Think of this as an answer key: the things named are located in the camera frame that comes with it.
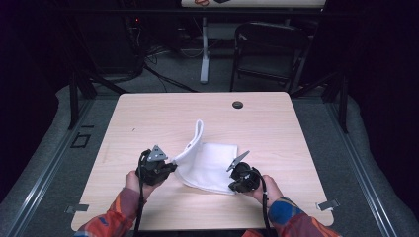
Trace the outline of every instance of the white cloth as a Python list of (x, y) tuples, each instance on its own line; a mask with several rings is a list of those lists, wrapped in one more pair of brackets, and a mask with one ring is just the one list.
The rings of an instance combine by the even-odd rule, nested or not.
[(237, 156), (237, 145), (204, 143), (204, 123), (197, 121), (195, 136), (185, 150), (172, 159), (178, 165), (176, 177), (185, 185), (204, 191), (234, 195), (228, 166)]

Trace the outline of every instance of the black cable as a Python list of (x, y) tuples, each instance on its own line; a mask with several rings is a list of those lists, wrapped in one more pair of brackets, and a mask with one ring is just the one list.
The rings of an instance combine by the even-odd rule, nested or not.
[(147, 55), (145, 56), (145, 59), (147, 59), (152, 64), (157, 65), (157, 57), (155, 54)]
[(163, 81), (165, 81), (167, 83), (170, 83), (170, 84), (172, 84), (174, 86), (177, 86), (177, 87), (179, 87), (181, 89), (184, 89), (184, 90), (187, 90), (187, 91), (190, 91), (190, 92), (199, 92), (199, 91), (196, 91), (196, 90), (194, 90), (194, 89), (192, 89), (192, 88), (190, 88), (190, 87), (188, 87), (188, 86), (186, 86), (186, 85), (184, 85), (184, 84), (182, 84), (180, 82), (177, 82), (177, 81), (175, 81), (173, 79), (170, 79), (170, 78), (167, 78), (165, 76), (162, 76), (162, 75), (158, 74), (156, 71), (154, 71), (153, 69), (151, 69), (145, 62), (144, 62), (144, 69), (147, 70), (147, 71), (149, 71), (149, 72), (151, 72), (151, 74), (153, 74), (157, 78), (159, 78), (159, 79), (161, 79), (161, 80), (163, 80)]
[(163, 88), (164, 88), (164, 92), (165, 92), (165, 93), (167, 93), (167, 88), (166, 88), (166, 85), (164, 85), (163, 81), (162, 81), (160, 78), (157, 78), (157, 79), (158, 79), (158, 81), (161, 83), (161, 85), (163, 86)]
[(267, 235), (268, 235), (268, 237), (271, 237), (271, 226), (269, 225), (269, 218), (268, 218), (268, 192), (266, 190), (265, 180), (264, 180), (263, 176), (261, 174), (259, 174), (259, 172), (256, 172), (254, 170), (245, 170), (245, 171), (240, 172), (240, 173), (245, 173), (245, 172), (252, 172), (252, 173), (256, 174), (262, 181), (262, 191), (263, 191), (263, 195), (262, 195), (262, 214), (263, 214), (263, 220), (265, 222), (265, 228), (266, 228), (266, 231), (267, 231)]
[(141, 179), (141, 175), (138, 174), (139, 177), (139, 200), (138, 200), (138, 211), (136, 213), (136, 222), (135, 222), (135, 227), (133, 229), (134, 233), (133, 233), (133, 237), (139, 237), (139, 224), (141, 223), (141, 216), (142, 216), (142, 211), (144, 210), (144, 192), (143, 192), (143, 186), (144, 186), (144, 181), (143, 179)]

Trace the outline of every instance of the chair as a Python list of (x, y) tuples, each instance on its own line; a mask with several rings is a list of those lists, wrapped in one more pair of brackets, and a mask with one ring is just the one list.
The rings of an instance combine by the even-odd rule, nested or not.
[(250, 22), (237, 27), (230, 92), (235, 74), (278, 81), (290, 92), (302, 58), (309, 46), (308, 35), (295, 27)]

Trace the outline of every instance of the wooden table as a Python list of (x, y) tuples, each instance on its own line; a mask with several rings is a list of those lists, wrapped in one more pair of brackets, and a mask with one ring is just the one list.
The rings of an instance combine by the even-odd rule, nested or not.
[[(235, 109), (240, 101), (244, 107)], [(105, 213), (136, 169), (140, 153), (158, 144), (169, 156), (180, 154), (193, 138), (197, 119), (204, 122), (203, 142), (237, 144), (250, 150), (246, 163), (271, 175), (284, 195), (324, 225), (330, 211), (310, 152), (286, 93), (125, 94), (114, 114), (76, 212), (76, 230)], [(261, 204), (241, 194), (218, 195), (190, 188), (172, 174), (145, 205), (142, 230), (264, 228)]]

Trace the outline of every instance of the sleeve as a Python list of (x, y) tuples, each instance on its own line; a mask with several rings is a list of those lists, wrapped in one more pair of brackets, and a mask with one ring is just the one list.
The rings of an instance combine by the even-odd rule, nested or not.
[(123, 188), (107, 213), (92, 218), (78, 229), (74, 237), (125, 236), (136, 218), (138, 199), (138, 192)]
[(271, 205), (268, 216), (278, 235), (282, 237), (340, 236), (319, 223), (314, 217), (308, 216), (286, 197), (281, 197)]

